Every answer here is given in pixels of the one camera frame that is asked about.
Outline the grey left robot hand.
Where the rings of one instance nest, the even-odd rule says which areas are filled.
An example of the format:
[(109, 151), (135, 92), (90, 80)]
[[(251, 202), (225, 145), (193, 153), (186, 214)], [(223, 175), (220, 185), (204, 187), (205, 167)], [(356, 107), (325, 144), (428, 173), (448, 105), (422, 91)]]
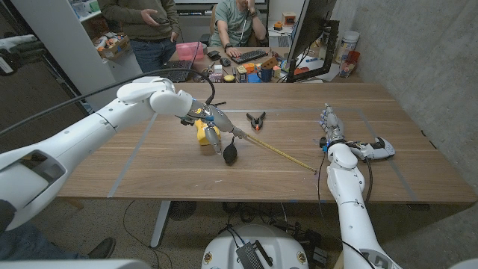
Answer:
[(246, 137), (246, 133), (232, 124), (229, 118), (219, 108), (193, 100), (190, 110), (181, 118), (181, 124), (185, 126), (193, 125), (196, 120), (201, 120), (207, 125), (205, 128), (205, 137), (217, 154), (221, 153), (221, 145), (219, 145), (220, 140), (214, 130), (215, 126), (221, 132), (230, 132), (240, 139)]

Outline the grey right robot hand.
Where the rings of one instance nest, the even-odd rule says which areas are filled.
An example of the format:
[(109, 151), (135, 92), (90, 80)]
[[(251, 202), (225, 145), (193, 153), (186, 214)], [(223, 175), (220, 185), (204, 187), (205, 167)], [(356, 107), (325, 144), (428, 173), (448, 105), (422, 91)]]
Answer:
[(320, 115), (319, 124), (326, 133), (327, 144), (344, 140), (344, 124), (333, 111), (332, 106), (325, 104)]

